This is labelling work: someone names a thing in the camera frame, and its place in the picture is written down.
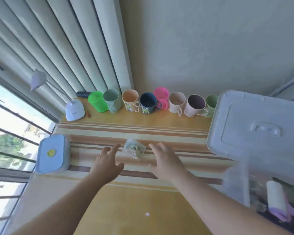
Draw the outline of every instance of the white curtain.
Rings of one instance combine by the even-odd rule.
[[[57,118],[69,99],[47,85],[29,93],[36,68],[70,98],[133,89],[118,0],[0,0],[0,67]]]

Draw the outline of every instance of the lamp head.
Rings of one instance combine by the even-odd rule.
[[[36,68],[30,83],[30,91],[36,90],[37,88],[41,87],[42,85],[46,83],[47,83],[47,75]]]

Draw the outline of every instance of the human hand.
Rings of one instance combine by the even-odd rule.
[[[171,147],[167,147],[161,142],[157,145],[151,143],[149,147],[151,147],[157,159],[157,166],[150,166],[150,168],[159,179],[172,182],[175,176],[187,171]]]
[[[115,154],[120,146],[120,144],[116,144],[112,148],[104,147],[91,167],[90,177],[98,180],[102,186],[113,181],[124,168],[124,163],[117,166],[115,164]]]

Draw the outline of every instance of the mug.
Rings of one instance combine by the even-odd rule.
[[[205,110],[208,110],[208,114],[205,115],[205,117],[209,117],[211,118],[214,114],[214,110],[216,109],[216,105],[218,102],[218,96],[217,95],[209,95],[206,98],[206,104],[207,107],[205,108]]]
[[[184,114],[187,117],[194,117],[195,115],[205,116],[209,112],[205,109],[206,101],[200,95],[193,94],[190,95],[187,99],[186,106],[184,109]]]
[[[91,105],[99,113],[103,113],[109,109],[107,103],[103,99],[102,92],[100,91],[95,91],[90,93],[87,99],[88,99],[88,102],[91,103]]]
[[[181,92],[173,92],[169,96],[169,111],[174,114],[182,116],[185,107],[186,97]]]
[[[162,104],[157,100],[155,95],[149,92],[142,94],[139,101],[144,114],[150,114],[153,111],[160,110],[162,107]]]
[[[122,100],[128,111],[139,112],[141,106],[139,104],[138,96],[136,90],[127,90],[123,93]]]
[[[103,99],[108,104],[108,108],[112,114],[118,111],[123,105],[121,95],[115,89],[106,90],[103,94]]]
[[[158,87],[156,90],[154,90],[154,95],[157,100],[162,104],[161,109],[168,109],[169,91],[164,87]]]

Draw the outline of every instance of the white desk lamp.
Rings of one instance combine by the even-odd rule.
[[[59,90],[54,85],[52,85],[47,80],[46,74],[44,72],[39,71],[38,69],[35,69],[34,75],[32,76],[30,91],[36,90],[37,88],[47,83],[51,85],[53,88],[57,89],[60,93],[65,95],[68,99],[70,99],[70,102],[67,103],[65,106],[65,115],[67,121],[74,121],[84,117],[85,109],[82,102],[80,102],[78,99],[72,100],[65,92]]]

